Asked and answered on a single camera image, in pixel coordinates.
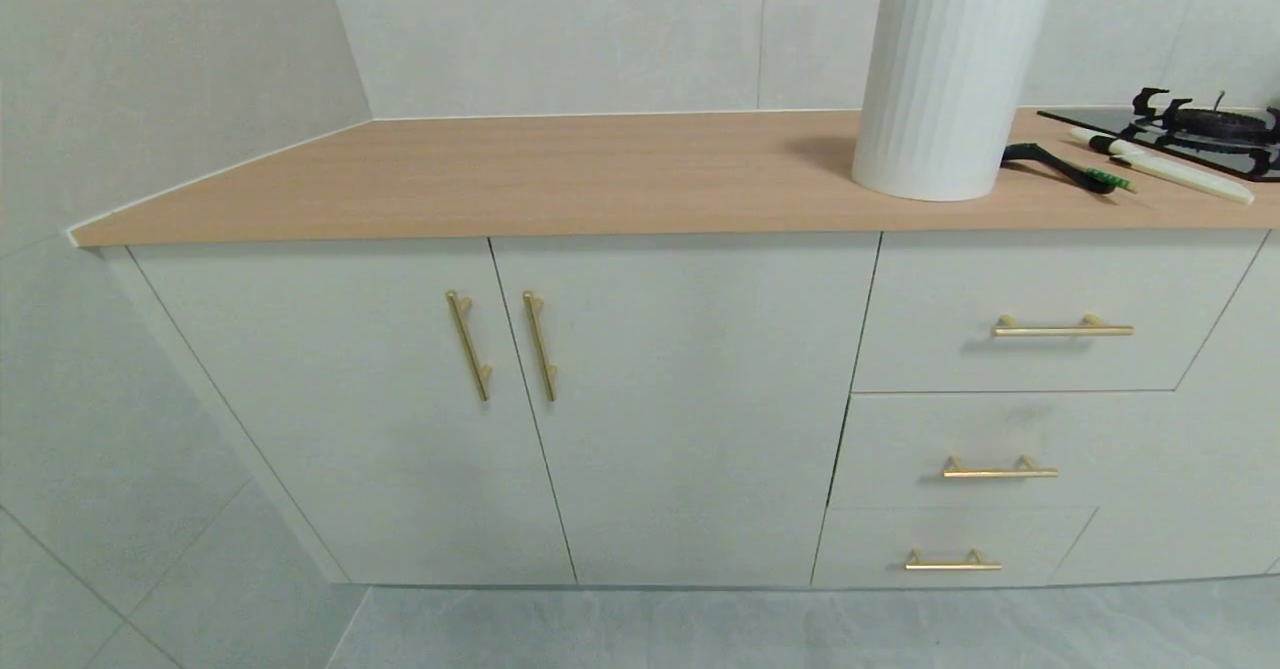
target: gold bar pull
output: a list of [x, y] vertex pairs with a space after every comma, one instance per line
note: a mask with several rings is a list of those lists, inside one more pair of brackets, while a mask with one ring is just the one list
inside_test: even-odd
[[1029, 455], [1020, 455], [1011, 469], [970, 469], [955, 455], [942, 467], [943, 478], [1057, 478], [1057, 469], [1041, 467]]
[[1000, 572], [1004, 568], [998, 562], [987, 562], [977, 549], [970, 549], [963, 562], [924, 562], [920, 550], [913, 549], [902, 564], [908, 572]]
[[525, 312], [529, 313], [529, 327], [534, 333], [534, 345], [538, 347], [538, 362], [543, 365], [543, 382], [547, 386], [547, 400], [556, 400], [556, 374], [558, 367], [547, 359], [547, 340], [543, 338], [543, 301], [534, 292], [525, 292]]
[[1009, 313], [1001, 315], [996, 326], [991, 327], [991, 336], [1133, 336], [1133, 327], [1128, 324], [1107, 324], [1097, 315], [1085, 313], [1082, 322], [1068, 327], [1024, 327], [1014, 321]]
[[490, 365], [481, 365], [476, 358], [476, 345], [471, 342], [471, 330], [467, 327], [467, 313], [471, 313], [471, 299], [458, 299], [458, 292], [445, 290], [445, 299], [449, 301], [449, 312], [453, 313], [453, 325], [458, 327], [458, 336], [462, 336], [462, 347], [467, 350], [467, 361], [471, 363], [471, 376], [476, 379], [476, 390], [480, 391], [480, 400], [489, 400], [489, 374], [493, 374]]

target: cabinet door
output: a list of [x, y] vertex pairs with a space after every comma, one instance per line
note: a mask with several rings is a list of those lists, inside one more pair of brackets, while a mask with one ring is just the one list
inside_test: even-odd
[[485, 240], [133, 253], [352, 581], [573, 582]]
[[808, 585], [877, 237], [493, 244], [579, 581]]

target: stove burner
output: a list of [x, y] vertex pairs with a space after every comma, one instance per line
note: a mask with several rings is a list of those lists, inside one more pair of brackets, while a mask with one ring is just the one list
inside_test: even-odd
[[1245, 114], [1221, 113], [1217, 104], [1212, 109], [1184, 109], [1192, 104], [1189, 98], [1172, 98], [1165, 113], [1157, 115], [1152, 107], [1151, 98], [1169, 90], [1153, 90], [1146, 87], [1133, 98], [1133, 110], [1138, 114], [1140, 125], [1169, 132], [1176, 139], [1194, 141], [1197, 148], [1217, 148], [1217, 141], [1230, 145], [1268, 146], [1280, 145], [1280, 109], [1267, 107], [1271, 114], [1271, 125], [1267, 127], [1265, 119], [1245, 116]]

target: white ribbed vase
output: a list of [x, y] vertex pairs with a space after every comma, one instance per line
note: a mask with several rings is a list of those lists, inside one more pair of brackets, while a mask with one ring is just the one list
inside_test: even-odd
[[1047, 5], [881, 0], [854, 180], [909, 200], [988, 194]]

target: gray wall tile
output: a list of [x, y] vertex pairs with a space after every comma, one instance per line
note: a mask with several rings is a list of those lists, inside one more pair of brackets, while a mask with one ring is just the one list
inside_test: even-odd
[[324, 666], [365, 587], [329, 585], [250, 484], [131, 622], [183, 666]]
[[754, 109], [760, 0], [338, 0], [374, 116]]
[[106, 642], [102, 651], [93, 657], [88, 669], [179, 669], [151, 646], [133, 627], [120, 627], [120, 631]]
[[0, 0], [0, 255], [352, 125], [334, 0]]
[[1280, 107], [1280, 0], [1192, 0], [1164, 84], [1229, 107]]
[[[879, 0], [765, 0], [760, 104], [860, 107]], [[1052, 0], [1024, 104], [1128, 104], [1158, 82], [1189, 0]]]
[[0, 260], [0, 498], [128, 614], [248, 481], [99, 255]]
[[0, 666], [82, 669], [119, 615], [0, 510]]

